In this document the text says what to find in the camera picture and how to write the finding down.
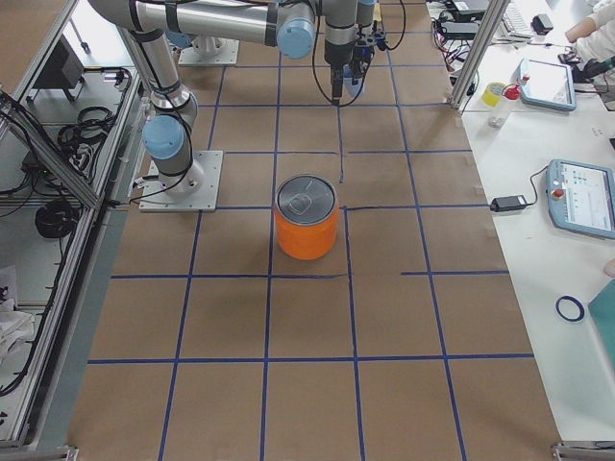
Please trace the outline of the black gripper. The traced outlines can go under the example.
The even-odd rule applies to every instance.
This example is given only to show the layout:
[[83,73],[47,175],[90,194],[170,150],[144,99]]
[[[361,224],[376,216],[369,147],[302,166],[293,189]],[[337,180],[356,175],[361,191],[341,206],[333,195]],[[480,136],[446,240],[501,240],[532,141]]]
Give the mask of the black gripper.
[[376,50],[385,51],[385,32],[374,28],[371,32],[359,32],[350,61],[350,76],[353,80],[363,79],[371,66]]
[[353,55],[354,44],[352,42],[335,44],[325,41],[324,59],[331,70],[331,99],[339,102],[342,97],[344,75],[343,68],[349,64]]

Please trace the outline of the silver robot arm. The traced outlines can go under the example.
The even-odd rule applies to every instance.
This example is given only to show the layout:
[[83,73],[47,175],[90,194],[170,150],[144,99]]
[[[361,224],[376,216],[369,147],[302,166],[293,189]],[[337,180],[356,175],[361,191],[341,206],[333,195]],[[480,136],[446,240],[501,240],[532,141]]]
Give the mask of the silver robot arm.
[[143,142],[154,161],[159,184],[175,196],[190,192],[203,177],[191,147],[196,116],[194,94],[181,80],[182,59],[210,65],[240,41],[275,47],[289,59],[315,52],[324,39],[331,70],[327,98],[340,103],[345,70],[355,64],[362,28],[373,18],[372,6],[358,1],[93,1],[91,7],[122,34],[156,112],[145,126],[161,142]]
[[357,4],[357,34],[353,45],[348,77],[353,84],[362,81],[376,50],[385,51],[385,33],[375,18],[376,1],[359,1]]

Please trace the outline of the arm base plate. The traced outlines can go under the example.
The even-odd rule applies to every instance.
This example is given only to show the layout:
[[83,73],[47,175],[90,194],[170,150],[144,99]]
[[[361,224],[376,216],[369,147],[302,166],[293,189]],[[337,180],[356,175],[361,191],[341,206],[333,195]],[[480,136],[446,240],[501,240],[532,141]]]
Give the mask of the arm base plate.
[[237,62],[239,41],[234,39],[196,36],[179,57],[179,66],[213,67],[235,65]]
[[223,156],[222,151],[194,151],[191,168],[173,188],[171,179],[160,176],[151,160],[148,174],[158,178],[145,183],[145,198],[139,201],[138,209],[142,212],[215,211]]

